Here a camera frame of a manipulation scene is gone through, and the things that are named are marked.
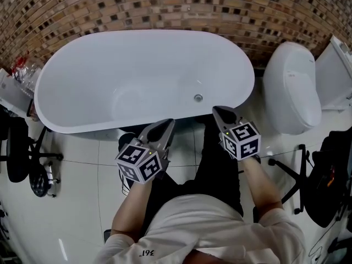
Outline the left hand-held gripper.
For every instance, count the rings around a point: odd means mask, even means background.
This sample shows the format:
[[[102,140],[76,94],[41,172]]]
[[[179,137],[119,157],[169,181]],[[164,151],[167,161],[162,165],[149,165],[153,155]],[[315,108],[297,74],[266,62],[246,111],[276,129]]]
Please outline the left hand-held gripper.
[[[138,137],[118,140],[118,166],[122,187],[162,179],[169,165],[168,151],[174,136],[175,120],[168,118],[148,125]]]

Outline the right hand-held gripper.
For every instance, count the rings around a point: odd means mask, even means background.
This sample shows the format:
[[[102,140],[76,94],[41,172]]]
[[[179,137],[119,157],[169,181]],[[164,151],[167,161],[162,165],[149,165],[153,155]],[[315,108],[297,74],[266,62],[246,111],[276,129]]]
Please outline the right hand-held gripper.
[[[228,106],[213,106],[212,114],[221,132],[221,145],[231,159],[241,161],[259,154],[261,135],[253,122],[240,122],[242,117]],[[227,129],[227,124],[238,125]]]

